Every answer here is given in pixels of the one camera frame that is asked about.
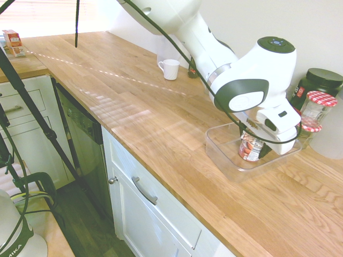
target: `cardboard box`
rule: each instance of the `cardboard box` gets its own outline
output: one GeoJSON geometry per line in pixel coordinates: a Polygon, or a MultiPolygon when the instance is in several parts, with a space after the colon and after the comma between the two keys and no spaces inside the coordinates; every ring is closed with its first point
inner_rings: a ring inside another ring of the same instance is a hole
{"type": "Polygon", "coordinates": [[[3,31],[6,44],[10,49],[10,53],[15,57],[25,56],[23,44],[21,43],[19,34],[13,30],[3,31]]]}

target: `red label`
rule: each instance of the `red label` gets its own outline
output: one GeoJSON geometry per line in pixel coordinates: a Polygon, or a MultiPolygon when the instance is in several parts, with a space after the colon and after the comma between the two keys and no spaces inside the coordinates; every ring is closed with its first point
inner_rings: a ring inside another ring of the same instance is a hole
{"type": "Polygon", "coordinates": [[[301,97],[302,94],[304,93],[304,91],[305,91],[305,88],[300,87],[299,90],[298,90],[298,93],[296,93],[296,96],[297,96],[297,97],[301,97]]]}

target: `kitchen counter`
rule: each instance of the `kitchen counter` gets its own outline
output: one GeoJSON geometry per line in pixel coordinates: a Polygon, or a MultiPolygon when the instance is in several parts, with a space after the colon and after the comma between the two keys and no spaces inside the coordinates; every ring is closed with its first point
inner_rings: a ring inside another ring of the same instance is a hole
{"type": "MultiPolygon", "coordinates": [[[[24,50],[26,51],[26,56],[14,57],[11,54],[7,54],[20,78],[26,79],[49,73],[49,70],[34,56],[34,54],[30,53],[25,47],[24,50]]],[[[0,83],[7,81],[7,77],[0,69],[0,83]]]]}
{"type": "Polygon", "coordinates": [[[205,153],[205,131],[230,123],[181,68],[107,32],[23,44],[123,146],[237,256],[342,256],[343,161],[311,148],[237,184],[205,153]]]}

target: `white cabinet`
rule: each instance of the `white cabinet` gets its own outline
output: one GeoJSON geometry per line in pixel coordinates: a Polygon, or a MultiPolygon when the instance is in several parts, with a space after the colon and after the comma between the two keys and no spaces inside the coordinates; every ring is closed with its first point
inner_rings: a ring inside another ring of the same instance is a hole
{"type": "Polygon", "coordinates": [[[234,257],[106,129],[102,134],[115,231],[136,256],[234,257]]]}
{"type": "Polygon", "coordinates": [[[114,187],[119,196],[119,208],[116,210],[120,210],[122,236],[132,251],[144,257],[191,257],[163,221],[150,210],[150,203],[144,201],[126,176],[118,172],[117,178],[118,183],[114,187]]]}
{"type": "MultiPolygon", "coordinates": [[[[71,154],[65,136],[61,117],[54,94],[54,89],[49,76],[24,79],[23,83],[29,95],[37,105],[47,124],[56,132],[57,141],[68,158],[71,154]]],[[[10,121],[9,132],[13,137],[21,158],[26,162],[31,173],[48,173],[56,188],[60,188],[73,181],[69,170],[64,166],[57,151],[46,138],[39,124],[25,105],[20,95],[9,82],[0,84],[0,103],[4,110],[12,111],[6,115],[10,121]]],[[[3,130],[1,135],[6,145],[12,147],[3,130]]]]}

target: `can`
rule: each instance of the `can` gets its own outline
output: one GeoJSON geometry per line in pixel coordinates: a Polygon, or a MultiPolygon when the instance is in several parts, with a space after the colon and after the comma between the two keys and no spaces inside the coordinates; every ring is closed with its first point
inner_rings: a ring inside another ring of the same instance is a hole
{"type": "Polygon", "coordinates": [[[242,142],[238,151],[240,157],[248,162],[257,162],[264,145],[263,141],[247,134],[246,131],[243,131],[241,139],[242,142]]]}

